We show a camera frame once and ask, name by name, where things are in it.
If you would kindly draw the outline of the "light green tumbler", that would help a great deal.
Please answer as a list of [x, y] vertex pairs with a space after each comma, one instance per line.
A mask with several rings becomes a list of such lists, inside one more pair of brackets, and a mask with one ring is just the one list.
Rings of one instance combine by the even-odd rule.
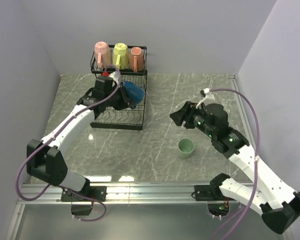
[[177, 155], [181, 159], [186, 159], [191, 156], [195, 149], [194, 142], [189, 138], [182, 138], [177, 144]]

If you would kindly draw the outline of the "blue mug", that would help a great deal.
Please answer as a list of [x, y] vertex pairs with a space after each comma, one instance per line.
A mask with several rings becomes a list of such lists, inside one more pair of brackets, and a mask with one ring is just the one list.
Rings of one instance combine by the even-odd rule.
[[126, 93], [126, 96], [130, 99], [129, 108], [135, 109], [136, 106], [144, 99], [145, 91], [130, 81], [123, 82], [123, 89]]

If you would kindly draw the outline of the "yellow-green faceted mug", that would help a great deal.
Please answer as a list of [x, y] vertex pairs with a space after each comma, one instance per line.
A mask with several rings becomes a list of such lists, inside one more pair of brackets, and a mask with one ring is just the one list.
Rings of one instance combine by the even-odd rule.
[[126, 44], [115, 44], [112, 52], [112, 63], [121, 70], [129, 67], [129, 49]]

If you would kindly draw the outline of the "pale pink mug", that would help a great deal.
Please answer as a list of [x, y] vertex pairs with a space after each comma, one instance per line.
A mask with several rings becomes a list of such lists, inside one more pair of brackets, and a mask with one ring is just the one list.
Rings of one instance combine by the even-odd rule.
[[109, 45], [104, 41], [99, 41], [94, 46], [94, 56], [97, 67], [104, 69], [112, 63], [111, 49]]

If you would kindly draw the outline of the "salmon floral mug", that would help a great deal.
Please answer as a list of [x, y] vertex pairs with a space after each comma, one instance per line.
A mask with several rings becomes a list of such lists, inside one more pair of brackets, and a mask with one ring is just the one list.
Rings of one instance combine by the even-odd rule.
[[144, 52], [140, 47], [133, 47], [129, 55], [130, 68], [136, 73], [144, 69]]

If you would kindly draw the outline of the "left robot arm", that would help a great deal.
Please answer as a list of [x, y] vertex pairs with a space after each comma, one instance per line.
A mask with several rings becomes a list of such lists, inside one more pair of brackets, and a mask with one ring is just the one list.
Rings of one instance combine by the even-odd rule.
[[64, 155], [71, 143], [107, 108], [123, 110], [132, 107], [126, 84], [121, 77], [100, 75], [81, 96], [69, 115], [41, 140], [31, 140], [26, 147], [26, 172], [48, 186], [63, 188], [79, 201], [92, 197], [94, 191], [88, 178], [69, 170]]

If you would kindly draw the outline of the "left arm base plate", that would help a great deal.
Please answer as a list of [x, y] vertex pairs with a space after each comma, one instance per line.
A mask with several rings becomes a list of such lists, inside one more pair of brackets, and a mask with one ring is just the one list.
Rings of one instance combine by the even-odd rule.
[[90, 202], [90, 199], [104, 202], [106, 200], [106, 186], [88, 186], [82, 191], [71, 189], [63, 190], [61, 194], [62, 202]]

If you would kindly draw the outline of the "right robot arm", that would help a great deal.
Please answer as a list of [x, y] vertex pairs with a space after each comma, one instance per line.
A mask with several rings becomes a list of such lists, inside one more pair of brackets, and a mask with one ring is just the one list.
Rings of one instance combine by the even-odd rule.
[[198, 108], [187, 101], [170, 114], [176, 126], [198, 129], [207, 135], [212, 146], [230, 160], [253, 182], [249, 188], [225, 173], [214, 177], [208, 187], [196, 185], [195, 199], [236, 200], [258, 213], [265, 225], [276, 234], [283, 234], [300, 216], [300, 191], [280, 179], [259, 157], [249, 141], [228, 122], [228, 113], [221, 104]]

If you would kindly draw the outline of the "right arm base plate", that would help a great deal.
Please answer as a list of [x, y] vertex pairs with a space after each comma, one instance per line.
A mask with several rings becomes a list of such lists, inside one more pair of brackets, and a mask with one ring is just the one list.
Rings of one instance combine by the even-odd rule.
[[223, 201], [225, 196], [217, 186], [204, 184], [194, 186], [194, 199], [197, 202]]

